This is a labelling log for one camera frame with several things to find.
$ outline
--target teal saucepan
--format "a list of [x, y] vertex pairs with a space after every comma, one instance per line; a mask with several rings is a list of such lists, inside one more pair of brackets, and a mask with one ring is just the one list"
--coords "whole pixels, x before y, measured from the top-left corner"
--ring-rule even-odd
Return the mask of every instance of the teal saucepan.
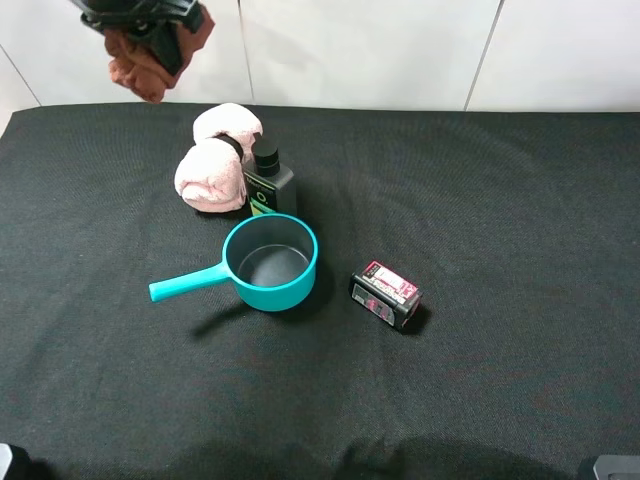
[[235, 227], [214, 267], [149, 285], [158, 302], [202, 287], [233, 282], [247, 305], [266, 312], [302, 302], [316, 278], [318, 242], [301, 220], [279, 213], [249, 218]]

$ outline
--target black tablecloth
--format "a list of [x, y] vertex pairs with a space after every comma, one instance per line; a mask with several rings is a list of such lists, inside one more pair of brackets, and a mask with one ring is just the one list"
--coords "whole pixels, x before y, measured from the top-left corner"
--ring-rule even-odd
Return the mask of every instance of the black tablecloth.
[[[253, 108], [321, 249], [299, 308], [159, 304], [247, 210], [173, 189], [202, 105], [51, 107], [0, 139], [0, 442], [69, 479], [572, 478], [640, 454], [640, 116]], [[425, 292], [401, 335], [350, 299]]]

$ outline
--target pink towel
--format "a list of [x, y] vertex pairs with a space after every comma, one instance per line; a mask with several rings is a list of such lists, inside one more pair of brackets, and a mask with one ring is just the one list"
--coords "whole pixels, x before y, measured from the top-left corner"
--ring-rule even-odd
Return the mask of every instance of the pink towel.
[[[193, 124], [192, 147], [178, 165], [175, 188], [182, 199], [201, 212], [238, 210], [246, 200], [242, 163], [251, 158], [260, 120], [240, 105], [227, 103], [207, 110]], [[226, 135], [244, 152], [216, 137]]]

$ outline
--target small box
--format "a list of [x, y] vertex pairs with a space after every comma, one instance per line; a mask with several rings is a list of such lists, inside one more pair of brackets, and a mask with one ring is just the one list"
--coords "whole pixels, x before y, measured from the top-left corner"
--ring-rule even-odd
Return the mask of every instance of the small box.
[[360, 275], [351, 275], [349, 293], [396, 330], [406, 327], [422, 298], [418, 287], [376, 261]]

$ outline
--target teal handle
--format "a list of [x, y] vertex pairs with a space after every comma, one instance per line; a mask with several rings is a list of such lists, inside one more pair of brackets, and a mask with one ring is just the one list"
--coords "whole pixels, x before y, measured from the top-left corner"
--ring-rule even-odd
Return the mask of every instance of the teal handle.
[[171, 278], [149, 285], [152, 302], [159, 302], [166, 298], [175, 297], [202, 287], [211, 287], [229, 280], [229, 267], [222, 262], [215, 267], [206, 268], [198, 272]]

